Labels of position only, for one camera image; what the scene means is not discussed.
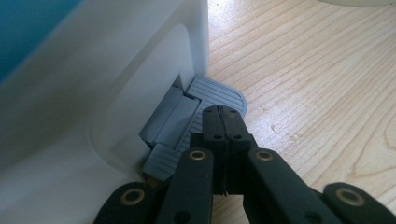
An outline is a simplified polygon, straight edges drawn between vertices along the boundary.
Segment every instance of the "textured gray surface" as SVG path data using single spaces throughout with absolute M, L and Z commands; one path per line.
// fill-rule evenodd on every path
M 199 104 L 198 99 L 186 97 L 182 90 L 171 87 L 139 136 L 152 147 L 162 144 L 176 148 Z
M 195 109 L 182 137 L 177 139 L 177 146 L 172 148 L 163 144 L 155 145 L 143 167 L 145 173 L 160 180 L 165 180 L 174 173 L 181 153 L 190 147 L 191 134 L 202 132 L 203 109 L 212 105 L 227 105 L 236 109 L 242 117 L 247 112 L 247 102 L 241 92 L 208 77 L 197 77 L 185 94 L 192 99 L 199 99 L 200 104 Z M 180 116 L 186 114 L 184 110 L 180 112 L 173 110 L 173 112 L 175 113 L 173 116 L 177 116 L 178 113 Z

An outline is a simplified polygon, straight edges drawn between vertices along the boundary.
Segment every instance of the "white plastic wall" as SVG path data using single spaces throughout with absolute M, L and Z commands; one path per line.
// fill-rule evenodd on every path
M 0 223 L 88 223 L 139 181 L 138 133 L 206 73 L 207 5 L 86 1 L 0 87 Z

